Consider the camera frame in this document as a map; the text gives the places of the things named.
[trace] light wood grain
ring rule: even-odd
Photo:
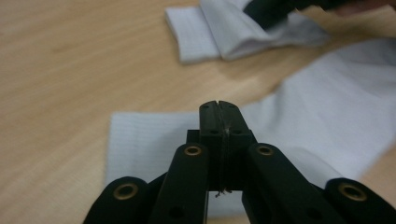
[[[210,100],[245,105],[330,50],[396,37],[390,8],[349,19],[309,8],[304,14],[332,35],[324,46],[182,65],[164,9],[197,4],[0,1],[0,223],[81,223],[104,187],[115,111],[193,111]],[[363,179],[393,205],[394,151]]]

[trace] folded white cloth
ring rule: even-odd
[[[243,12],[250,0],[201,0],[199,7],[169,7],[166,19],[177,39],[182,63],[233,60],[284,45],[316,46],[328,35],[307,17],[290,13],[287,21],[263,30]]]
[[[312,183],[357,179],[396,140],[396,39],[329,53],[274,94],[240,108],[257,140],[282,150]],[[149,182],[165,173],[198,123],[196,112],[114,114],[106,183],[125,175]],[[243,213],[240,197],[211,195],[208,214]]]

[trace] black object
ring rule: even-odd
[[[84,223],[205,223],[210,190],[242,190],[250,223],[396,223],[394,208],[359,182],[310,184],[278,148],[257,143],[237,106],[214,101],[201,105],[200,130],[188,130],[167,173],[110,183]]]
[[[318,6],[324,10],[340,7],[347,0],[253,0],[244,12],[257,22],[262,29],[268,29],[285,20],[295,9],[302,10],[309,6]]]

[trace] white cloth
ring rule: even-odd
[[[257,140],[282,150],[312,183],[357,179],[396,137],[396,39],[329,53],[269,97],[240,108]],[[106,183],[125,175],[149,182],[165,173],[198,123],[196,112],[114,114]],[[210,196],[209,215],[243,213],[240,197]]]
[[[316,46],[328,39],[317,24],[296,13],[264,31],[243,12],[248,2],[201,0],[199,7],[168,7],[165,15],[177,39],[180,61],[233,60],[278,46]]]

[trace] wooden table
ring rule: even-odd
[[[196,111],[210,100],[245,105],[330,50],[396,37],[390,8],[348,19],[309,8],[304,14],[332,35],[322,47],[182,65],[164,9],[197,4],[0,2],[0,223],[81,223],[104,187],[115,111]],[[393,205],[395,162],[396,147],[362,179]]]

